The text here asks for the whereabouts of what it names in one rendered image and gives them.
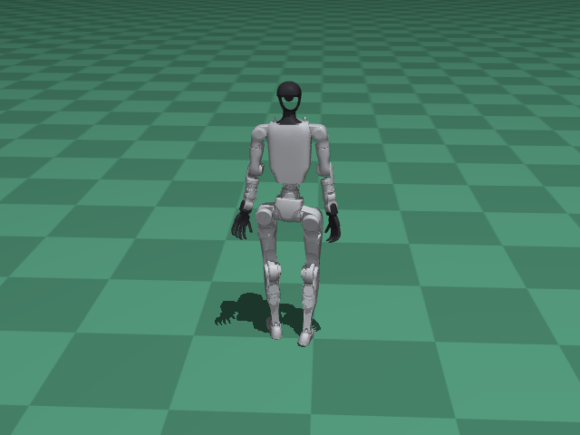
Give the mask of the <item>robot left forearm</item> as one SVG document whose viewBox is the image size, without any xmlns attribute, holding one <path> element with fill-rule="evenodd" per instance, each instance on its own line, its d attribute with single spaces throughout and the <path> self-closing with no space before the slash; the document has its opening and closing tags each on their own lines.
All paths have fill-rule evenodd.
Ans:
<svg viewBox="0 0 580 435">
<path fill-rule="evenodd" d="M 249 165 L 250 165 L 250 163 L 249 163 Z M 246 187 L 245 187 L 246 191 L 244 192 L 244 197 L 242 199 L 245 201 L 245 205 L 244 205 L 245 210 L 252 209 L 254 201 L 256 200 L 256 197 L 257 197 L 257 194 L 256 194 L 257 185 L 259 184 L 259 178 L 257 176 L 250 175 L 248 173 L 249 165 L 248 165 L 247 173 L 246 173 Z"/>
</svg>

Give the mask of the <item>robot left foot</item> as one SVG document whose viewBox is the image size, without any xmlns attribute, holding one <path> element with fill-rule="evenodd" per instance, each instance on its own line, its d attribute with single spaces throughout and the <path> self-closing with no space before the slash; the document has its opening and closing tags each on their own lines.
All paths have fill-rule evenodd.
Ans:
<svg viewBox="0 0 580 435">
<path fill-rule="evenodd" d="M 266 319 L 266 327 L 270 332 L 271 338 L 276 340 L 282 338 L 281 324 L 279 322 L 279 326 L 277 326 L 277 323 L 275 322 L 275 326 L 273 327 L 271 323 L 271 316 Z"/>
</svg>

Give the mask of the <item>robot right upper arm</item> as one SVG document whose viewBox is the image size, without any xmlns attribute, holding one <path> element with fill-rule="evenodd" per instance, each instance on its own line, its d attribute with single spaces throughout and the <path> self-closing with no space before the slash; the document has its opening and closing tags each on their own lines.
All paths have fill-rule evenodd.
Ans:
<svg viewBox="0 0 580 435">
<path fill-rule="evenodd" d="M 315 143 L 316 154 L 319 164 L 316 164 L 317 175 L 321 177 L 331 176 L 330 174 L 330 145 L 328 131 L 322 124 L 309 124 L 311 137 L 317 141 Z"/>
</svg>

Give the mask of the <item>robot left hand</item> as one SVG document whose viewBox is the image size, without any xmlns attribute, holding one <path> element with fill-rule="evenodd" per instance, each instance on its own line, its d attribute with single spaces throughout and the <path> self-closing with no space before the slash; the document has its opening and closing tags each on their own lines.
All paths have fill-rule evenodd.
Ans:
<svg viewBox="0 0 580 435">
<path fill-rule="evenodd" d="M 239 238 L 241 240 L 242 240 L 242 237 L 241 237 L 242 228 L 243 228 L 243 237 L 244 237 L 244 239 L 247 239 L 246 238 L 246 226 L 247 225 L 249 227 L 250 233 L 252 233 L 252 227 L 251 227 L 250 221 L 249 221 L 250 216 L 248 215 L 249 213 L 251 213 L 252 209 L 251 210 L 245 210 L 244 209 L 244 205 L 245 205 L 245 201 L 242 200 L 241 205 L 240 205 L 240 208 L 239 208 L 240 213 L 237 214 L 237 216 L 236 216 L 236 218 L 234 220 L 235 222 L 234 222 L 233 227 L 232 227 L 232 230 L 231 230 L 232 235 L 233 236 L 236 235 L 237 238 L 239 236 Z M 238 230 L 238 228 L 239 228 L 239 230 Z M 238 231 L 238 235 L 237 235 L 237 231 Z"/>
</svg>

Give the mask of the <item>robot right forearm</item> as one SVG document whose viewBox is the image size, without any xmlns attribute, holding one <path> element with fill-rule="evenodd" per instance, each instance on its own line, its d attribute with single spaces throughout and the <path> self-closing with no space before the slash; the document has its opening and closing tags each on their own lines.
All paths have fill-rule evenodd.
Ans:
<svg viewBox="0 0 580 435">
<path fill-rule="evenodd" d="M 321 185 L 323 189 L 324 210 L 326 212 L 331 212 L 330 206 L 333 203 L 338 208 L 338 205 L 335 201 L 334 169 L 331 162 L 330 162 L 330 174 L 331 177 L 324 177 L 323 179 L 321 179 Z"/>
</svg>

